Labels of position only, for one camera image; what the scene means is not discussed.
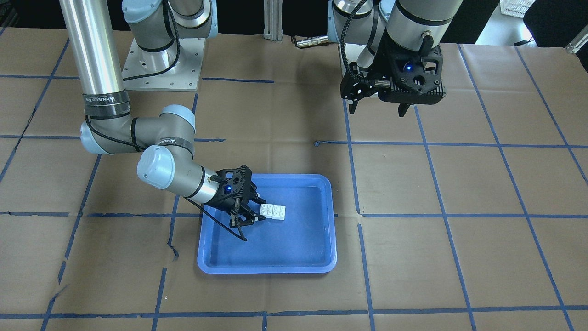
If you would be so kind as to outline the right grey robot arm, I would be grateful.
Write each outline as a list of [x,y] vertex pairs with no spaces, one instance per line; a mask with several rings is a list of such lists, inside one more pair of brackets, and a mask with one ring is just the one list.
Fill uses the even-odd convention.
[[214,0],[124,0],[122,12],[134,42],[120,65],[105,0],[62,0],[85,120],[80,140],[93,154],[140,153],[143,182],[208,205],[229,216],[231,228],[264,220],[251,201],[266,205],[250,168],[212,171],[194,161],[197,127],[191,109],[177,104],[156,117],[131,114],[129,91],[195,91],[206,38],[218,33]]

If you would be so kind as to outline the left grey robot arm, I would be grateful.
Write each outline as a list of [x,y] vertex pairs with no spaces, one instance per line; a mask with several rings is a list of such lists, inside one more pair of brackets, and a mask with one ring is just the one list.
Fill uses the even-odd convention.
[[447,94],[440,42],[460,0],[330,0],[328,39],[339,44],[341,97],[354,114],[360,100],[434,105]]

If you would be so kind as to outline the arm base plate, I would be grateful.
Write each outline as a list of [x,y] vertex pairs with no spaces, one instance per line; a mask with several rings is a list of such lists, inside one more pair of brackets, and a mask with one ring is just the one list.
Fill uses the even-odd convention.
[[[346,58],[347,58],[348,63],[357,62],[359,55],[365,49],[365,47],[366,47],[365,45],[361,45],[361,44],[345,44],[345,54],[346,54]],[[341,57],[340,52],[339,52],[339,60],[340,60],[341,75],[343,77],[346,73],[346,67],[344,66],[344,61],[343,61],[343,58]]]
[[[179,45],[179,59],[171,70],[164,74],[124,81],[124,87],[129,91],[197,92],[206,39],[180,39]],[[133,40],[124,63],[122,77],[136,77],[163,71],[174,62],[176,50],[176,46],[173,45],[161,52],[147,52],[139,48],[136,40]]]

